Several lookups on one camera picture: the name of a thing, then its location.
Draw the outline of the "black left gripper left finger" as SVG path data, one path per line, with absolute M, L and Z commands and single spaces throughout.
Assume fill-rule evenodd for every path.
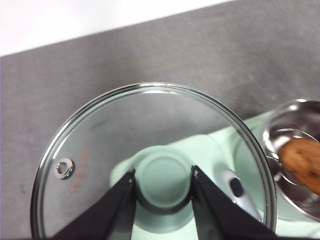
M 132 169 L 52 239 L 130 240 L 136 213 L 135 186 L 135 170 Z

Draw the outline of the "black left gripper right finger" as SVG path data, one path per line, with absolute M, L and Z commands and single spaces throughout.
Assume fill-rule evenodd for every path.
M 191 201 L 200 240 L 280 240 L 244 211 L 197 166 L 191 167 Z

